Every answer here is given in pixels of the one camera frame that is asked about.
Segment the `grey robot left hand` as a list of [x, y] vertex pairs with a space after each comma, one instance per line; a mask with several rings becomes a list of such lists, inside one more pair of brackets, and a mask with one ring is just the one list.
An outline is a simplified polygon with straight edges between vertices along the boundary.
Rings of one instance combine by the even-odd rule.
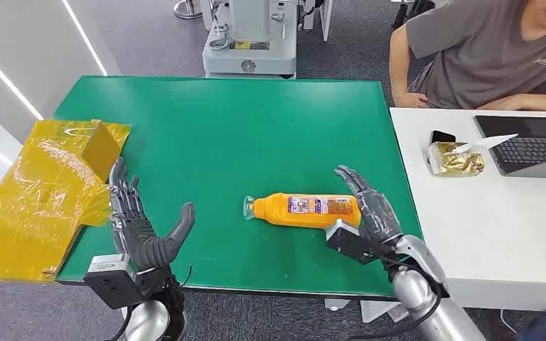
[[139, 271], [169, 267], [188, 237], [195, 223], [195, 205], [187, 202], [181, 207], [178, 220], [171, 231], [160, 237], [147, 217], [140, 198], [139, 177], [127, 180], [127, 165], [117, 158], [109, 171], [109, 220], [114, 246], [120, 254], [127, 254]]

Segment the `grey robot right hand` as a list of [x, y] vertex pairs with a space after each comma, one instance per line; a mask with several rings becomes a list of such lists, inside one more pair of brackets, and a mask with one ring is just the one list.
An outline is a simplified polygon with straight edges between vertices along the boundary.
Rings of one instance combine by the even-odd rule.
[[396, 214], [387, 198], [354, 169], [338, 165], [334, 173], [342, 178], [357, 200], [362, 224], [360, 233], [373, 244], [392, 244], [403, 233]]

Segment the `person's right hand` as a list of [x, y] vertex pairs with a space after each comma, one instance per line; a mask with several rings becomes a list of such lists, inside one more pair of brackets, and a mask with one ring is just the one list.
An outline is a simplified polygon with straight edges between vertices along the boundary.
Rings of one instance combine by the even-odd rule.
[[415, 108], [424, 109], [428, 108], [428, 101], [425, 94], [406, 92], [406, 93], [393, 93], [392, 99], [396, 107], [399, 108]]

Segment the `person's left hand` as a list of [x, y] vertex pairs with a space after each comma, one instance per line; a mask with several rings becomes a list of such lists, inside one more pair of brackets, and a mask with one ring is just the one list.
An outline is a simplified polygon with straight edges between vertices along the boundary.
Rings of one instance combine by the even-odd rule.
[[477, 110], [518, 111], [526, 107], [527, 94], [514, 94], [484, 104]]

